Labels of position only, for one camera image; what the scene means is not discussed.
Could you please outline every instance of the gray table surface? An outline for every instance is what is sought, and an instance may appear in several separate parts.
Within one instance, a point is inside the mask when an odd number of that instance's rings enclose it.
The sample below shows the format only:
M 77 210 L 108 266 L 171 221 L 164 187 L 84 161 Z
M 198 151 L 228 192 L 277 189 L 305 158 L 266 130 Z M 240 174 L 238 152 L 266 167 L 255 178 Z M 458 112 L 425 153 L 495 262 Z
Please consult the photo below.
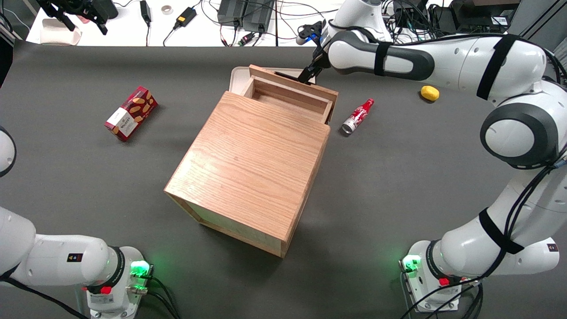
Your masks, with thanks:
M 492 108 L 486 101 L 441 90 L 427 104 L 420 83 L 327 70 L 319 83 L 340 92 L 333 130 L 282 260 L 198 225 L 163 187 L 228 89 L 232 68 L 302 68 L 310 49 L 20 42 L 15 55 L 0 89 L 0 124 L 18 159 L 0 181 L 0 204 L 41 234 L 137 247 L 173 290 L 183 318 L 399 318 L 397 260 L 414 242 L 474 218 L 514 172 L 480 144 Z M 130 142 L 119 142 L 103 124 L 138 85 L 160 107 Z M 350 138 L 340 136 L 336 129 L 367 98 L 376 100 L 369 117 Z M 562 246 L 567 236 L 555 240 Z M 489 278 L 480 318 L 563 317 L 566 272 L 561 260 L 543 274 Z M 71 287 L 40 290 L 76 304 Z M 70 318 L 15 288 L 0 287 L 0 305 L 3 319 Z M 146 297 L 137 318 L 166 317 Z

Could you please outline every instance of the open drawer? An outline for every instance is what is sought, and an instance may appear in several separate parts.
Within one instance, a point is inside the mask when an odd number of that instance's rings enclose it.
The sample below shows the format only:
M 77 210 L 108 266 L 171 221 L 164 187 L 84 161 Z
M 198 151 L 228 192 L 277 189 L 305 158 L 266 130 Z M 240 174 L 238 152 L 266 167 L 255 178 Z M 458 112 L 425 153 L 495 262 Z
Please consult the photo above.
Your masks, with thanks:
M 240 95 L 276 105 L 301 117 L 328 124 L 338 93 L 317 85 L 307 85 L 251 65 L 250 80 Z

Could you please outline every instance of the black power adapter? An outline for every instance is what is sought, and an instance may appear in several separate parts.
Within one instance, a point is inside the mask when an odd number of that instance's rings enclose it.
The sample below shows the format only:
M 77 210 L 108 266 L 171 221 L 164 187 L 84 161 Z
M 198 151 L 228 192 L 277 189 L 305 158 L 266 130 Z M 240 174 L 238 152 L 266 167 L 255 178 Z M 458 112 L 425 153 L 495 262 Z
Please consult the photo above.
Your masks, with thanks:
M 150 6 L 147 5 L 146 0 L 140 1 L 140 13 L 142 14 L 142 19 L 146 22 L 147 26 L 150 27 L 151 12 Z
M 179 27 L 186 27 L 193 18 L 197 15 L 197 11 L 191 7 L 187 7 L 175 20 L 174 30 Z

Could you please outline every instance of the cardboard box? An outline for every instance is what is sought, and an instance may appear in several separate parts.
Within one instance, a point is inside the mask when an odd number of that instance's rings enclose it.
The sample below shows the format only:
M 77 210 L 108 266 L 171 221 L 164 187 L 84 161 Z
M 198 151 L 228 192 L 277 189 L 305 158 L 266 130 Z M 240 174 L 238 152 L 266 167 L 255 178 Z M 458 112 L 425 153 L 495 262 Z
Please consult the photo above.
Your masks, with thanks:
M 143 86 L 138 88 L 130 97 L 108 118 L 104 126 L 119 140 L 128 141 L 132 133 L 143 123 L 152 110 L 158 105 L 154 97 Z
M 246 96 L 224 93 L 164 191 L 201 224 L 283 258 L 338 93 L 250 72 Z

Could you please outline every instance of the yellow object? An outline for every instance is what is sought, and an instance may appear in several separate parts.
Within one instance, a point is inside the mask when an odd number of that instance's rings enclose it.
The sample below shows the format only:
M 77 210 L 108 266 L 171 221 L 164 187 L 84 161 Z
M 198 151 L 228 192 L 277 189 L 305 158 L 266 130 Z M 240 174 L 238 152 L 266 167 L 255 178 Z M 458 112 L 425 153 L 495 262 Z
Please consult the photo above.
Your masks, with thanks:
M 430 101 L 436 101 L 439 98 L 439 90 L 433 86 L 426 85 L 421 88 L 421 96 Z

